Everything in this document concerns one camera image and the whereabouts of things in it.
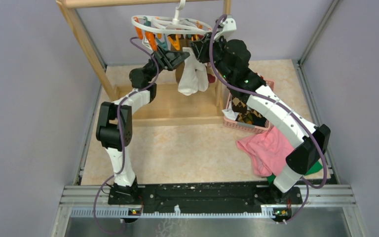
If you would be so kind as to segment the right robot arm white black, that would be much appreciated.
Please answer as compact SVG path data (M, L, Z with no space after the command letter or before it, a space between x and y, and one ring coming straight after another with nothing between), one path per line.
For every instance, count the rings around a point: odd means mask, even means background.
M199 62L210 63L213 71L223 77L233 97L269 120L294 148L269 190L273 202L283 203L290 196L289 190L313 165L319 160L326 165L324 153L330 128L301 118L273 92L262 76L249 68L251 53L244 41L224 37L213 40L212 35L207 34L202 40L190 43L190 47Z

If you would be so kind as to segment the white sock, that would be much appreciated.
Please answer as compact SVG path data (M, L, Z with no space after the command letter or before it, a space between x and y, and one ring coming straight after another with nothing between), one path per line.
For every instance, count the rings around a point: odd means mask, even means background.
M196 75L198 61L190 47L183 47L183 52L189 53L189 57L184 61L185 65L178 84L178 91L185 96L190 96L198 92L198 78Z
M197 62L195 65L195 75L198 91L206 91L209 86L207 67L205 64Z

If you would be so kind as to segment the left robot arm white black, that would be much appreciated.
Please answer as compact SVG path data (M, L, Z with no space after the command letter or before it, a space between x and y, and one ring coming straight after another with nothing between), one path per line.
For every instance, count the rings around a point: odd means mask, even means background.
M136 175L127 150L133 135L133 114L155 99L160 72L176 69L189 56L188 52L158 49L150 55L146 65L130 71L132 89L129 93L100 106L96 138L111 159L114 186L123 187L119 196L126 204L135 203L139 196L138 190L132 187Z

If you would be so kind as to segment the white round clip hanger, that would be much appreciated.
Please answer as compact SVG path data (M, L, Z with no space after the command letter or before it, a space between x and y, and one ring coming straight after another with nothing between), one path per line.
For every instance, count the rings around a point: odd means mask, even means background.
M142 45L150 51L157 51L159 48L168 50L172 46L176 50L181 49L180 40L189 37L196 41L203 35L212 31L212 27L207 23L191 18L180 17L181 11L186 5L185 0L181 0L175 8L173 17L135 15L131 18L138 39Z

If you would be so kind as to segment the purple striped tan sock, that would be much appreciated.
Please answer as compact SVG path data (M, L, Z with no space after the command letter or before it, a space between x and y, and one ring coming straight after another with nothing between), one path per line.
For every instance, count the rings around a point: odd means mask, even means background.
M216 81L216 77L212 74L207 74L207 79L209 83L214 83Z

